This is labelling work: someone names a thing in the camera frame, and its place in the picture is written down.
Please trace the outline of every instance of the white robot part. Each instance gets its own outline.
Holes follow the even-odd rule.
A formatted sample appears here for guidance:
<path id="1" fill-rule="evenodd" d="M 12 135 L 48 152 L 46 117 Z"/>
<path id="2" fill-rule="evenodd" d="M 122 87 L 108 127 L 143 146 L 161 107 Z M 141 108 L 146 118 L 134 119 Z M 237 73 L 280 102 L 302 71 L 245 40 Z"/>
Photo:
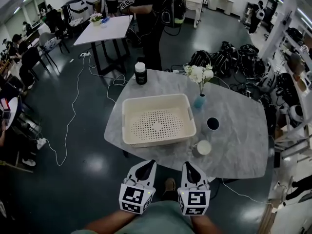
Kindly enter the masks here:
<path id="1" fill-rule="evenodd" d="M 122 210 L 136 214 L 142 214 L 146 210 L 156 192 L 153 187 L 156 167 L 155 160 L 147 160 L 130 169 L 119 193 Z"/>
<path id="2" fill-rule="evenodd" d="M 198 166 L 185 162 L 178 194 L 183 215 L 204 215 L 210 199 L 206 174 Z"/>

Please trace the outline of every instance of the green shirt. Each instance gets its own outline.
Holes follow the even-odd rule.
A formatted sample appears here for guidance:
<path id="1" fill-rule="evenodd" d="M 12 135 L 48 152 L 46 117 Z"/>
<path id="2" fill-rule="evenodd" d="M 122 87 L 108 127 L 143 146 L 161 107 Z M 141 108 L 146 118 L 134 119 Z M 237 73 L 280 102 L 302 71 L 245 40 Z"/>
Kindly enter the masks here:
<path id="1" fill-rule="evenodd" d="M 142 215 L 116 232 L 117 234 L 194 234 L 191 220 L 183 216 L 175 201 L 151 204 Z M 96 234 L 93 231 L 76 231 L 72 234 Z"/>

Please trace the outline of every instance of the white cable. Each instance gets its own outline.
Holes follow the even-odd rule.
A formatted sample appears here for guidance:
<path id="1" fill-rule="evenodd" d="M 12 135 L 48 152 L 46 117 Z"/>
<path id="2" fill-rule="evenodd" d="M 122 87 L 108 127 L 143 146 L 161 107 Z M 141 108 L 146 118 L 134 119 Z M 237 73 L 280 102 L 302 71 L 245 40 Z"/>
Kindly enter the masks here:
<path id="1" fill-rule="evenodd" d="M 252 201 L 254 201 L 254 202 L 256 202 L 256 203 L 265 204 L 265 205 L 272 205 L 272 207 L 274 207 L 274 205 L 273 205 L 273 204 L 271 204 L 271 203 L 264 203 L 264 202 L 260 202 L 260 201 L 257 201 L 257 200 L 252 199 L 252 198 L 251 198 L 251 197 L 249 197 L 249 196 L 246 196 L 246 195 L 243 195 L 243 194 L 239 194 L 239 193 L 237 193 L 236 191 L 234 191 L 233 189 L 231 189 L 229 186 L 227 186 L 226 184 L 224 184 L 223 179 L 222 179 L 222 183 L 223 183 L 223 185 L 225 185 L 227 188 L 229 188 L 232 192 L 236 193 L 236 194 L 237 194 L 237 195 L 239 195 L 239 196 L 244 196 L 244 197 L 247 197 L 247 198 L 251 199 Z"/>
<path id="2" fill-rule="evenodd" d="M 65 158 L 64 158 L 64 160 L 63 160 L 63 162 L 62 162 L 61 164 L 59 164 L 59 162 L 58 162 L 58 153 L 51 147 L 49 140 L 46 139 L 47 142 L 48 142 L 48 144 L 49 144 L 49 147 L 51 148 L 51 150 L 53 150 L 53 151 L 55 152 L 55 158 L 56 158 L 56 161 L 57 161 L 57 165 L 58 165 L 58 166 L 61 166 L 61 165 L 65 162 L 65 160 L 66 160 L 66 158 L 67 158 L 66 139 L 67 139 L 67 135 L 68 135 L 68 126 L 70 125 L 70 123 L 72 123 L 72 121 L 73 121 L 74 118 L 76 117 L 76 111 L 75 111 L 75 109 L 74 109 L 74 103 L 76 102 L 76 100 L 78 99 L 78 96 L 79 96 L 79 86 L 78 86 L 78 85 L 79 85 L 79 76 L 80 76 L 80 74 L 82 73 L 82 71 L 83 71 L 83 69 L 84 69 L 84 58 L 85 58 L 85 56 L 83 57 L 83 61 L 82 61 L 82 70 L 80 71 L 80 73 L 79 73 L 78 76 L 77 76 L 77 96 L 76 96 L 75 100 L 74 100 L 73 103 L 72 103 L 72 109 L 73 109 L 73 111 L 74 111 L 74 116 L 72 117 L 72 119 L 70 120 L 70 122 L 69 122 L 69 123 L 67 124 L 67 126 L 66 126 L 66 136 L 65 136 L 65 140 L 64 140 L 64 143 L 65 143 Z"/>
<path id="3" fill-rule="evenodd" d="M 229 87 L 229 85 L 228 84 L 226 84 L 221 78 L 219 78 L 219 77 L 217 77 L 217 76 L 214 76 L 214 77 L 216 77 L 216 78 L 218 78 L 219 80 L 221 80 L 225 85 L 227 85 L 228 86 L 228 88 L 230 89 L 230 87 Z"/>
<path id="4" fill-rule="evenodd" d="M 91 56 L 92 56 L 92 55 L 90 54 L 90 58 L 89 58 L 89 71 L 90 71 L 90 74 L 93 75 L 93 76 L 99 76 L 99 77 L 104 77 L 104 78 L 108 78 L 108 79 L 113 79 L 113 84 L 112 84 L 112 85 L 109 85 L 108 88 L 107 88 L 106 97 L 107 97 L 108 99 L 112 100 L 114 103 L 116 103 L 112 98 L 109 98 L 109 97 L 108 97 L 109 88 L 110 88 L 110 86 L 125 86 L 125 85 L 126 85 L 126 82 L 128 82 L 128 81 L 126 80 L 125 75 L 119 75 L 117 78 L 113 78 L 113 77 L 106 77 L 106 76 L 102 76 L 102 75 L 93 74 L 92 71 L 91 71 L 91 68 L 96 68 L 97 66 L 96 66 L 96 65 L 91 65 L 91 64 L 90 64 Z M 115 83 L 116 80 L 121 80 L 121 81 L 123 81 L 123 83 L 117 84 L 117 83 Z"/>

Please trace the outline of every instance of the flower vase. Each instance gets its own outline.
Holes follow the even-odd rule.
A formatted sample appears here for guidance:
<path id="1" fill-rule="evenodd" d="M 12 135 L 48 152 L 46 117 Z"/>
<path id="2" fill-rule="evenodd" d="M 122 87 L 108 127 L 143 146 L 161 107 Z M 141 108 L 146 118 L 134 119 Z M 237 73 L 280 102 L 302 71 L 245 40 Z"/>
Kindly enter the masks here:
<path id="1" fill-rule="evenodd" d="M 93 26 L 99 26 L 100 24 L 101 24 L 101 20 L 93 22 Z"/>
<path id="2" fill-rule="evenodd" d="M 200 109 L 205 103 L 206 97 L 204 94 L 200 94 L 194 101 L 194 107 Z"/>

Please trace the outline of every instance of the chair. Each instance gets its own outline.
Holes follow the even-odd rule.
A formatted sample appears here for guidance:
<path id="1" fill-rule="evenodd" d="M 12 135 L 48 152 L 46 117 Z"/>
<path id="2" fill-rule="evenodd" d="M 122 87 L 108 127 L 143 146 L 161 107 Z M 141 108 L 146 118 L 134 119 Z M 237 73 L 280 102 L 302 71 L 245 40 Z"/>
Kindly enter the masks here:
<path id="1" fill-rule="evenodd" d="M 27 67 L 27 69 L 32 73 L 32 75 L 39 80 L 37 74 L 35 73 L 35 71 L 33 70 L 33 67 L 37 64 L 37 62 L 40 61 L 41 64 L 43 65 L 43 67 L 48 71 L 47 66 L 44 64 L 43 60 L 41 59 L 40 55 L 39 55 L 39 51 L 37 48 L 35 47 L 31 47 L 29 48 L 23 55 L 21 62 L 23 65 L 25 65 Z"/>
<path id="2" fill-rule="evenodd" d="M 52 58 L 51 58 L 50 55 L 49 55 L 49 52 L 50 52 L 51 50 L 50 50 L 50 51 L 46 51 L 46 49 L 44 48 L 45 43 L 46 43 L 47 41 L 51 40 L 51 39 L 54 38 L 54 37 L 55 37 L 55 34 L 53 34 L 53 33 L 47 33 L 47 32 L 42 33 L 42 34 L 40 35 L 40 37 L 39 37 L 39 45 L 40 45 L 40 48 L 42 49 L 44 55 L 45 55 L 46 58 L 48 59 L 50 65 L 52 65 L 52 64 L 51 64 L 49 58 L 51 59 L 51 61 L 53 62 L 53 64 L 56 66 L 56 68 L 58 68 L 57 65 L 55 64 L 55 62 L 52 60 Z M 67 48 L 67 46 L 65 45 L 65 43 L 64 43 L 63 40 L 58 39 L 56 45 L 59 46 L 59 49 L 60 49 L 60 51 L 61 51 L 62 53 L 63 53 L 63 51 L 62 51 L 62 47 L 61 47 L 61 46 L 64 45 L 65 49 L 66 49 L 67 52 L 69 53 L 69 50 L 68 50 L 68 48 Z"/>

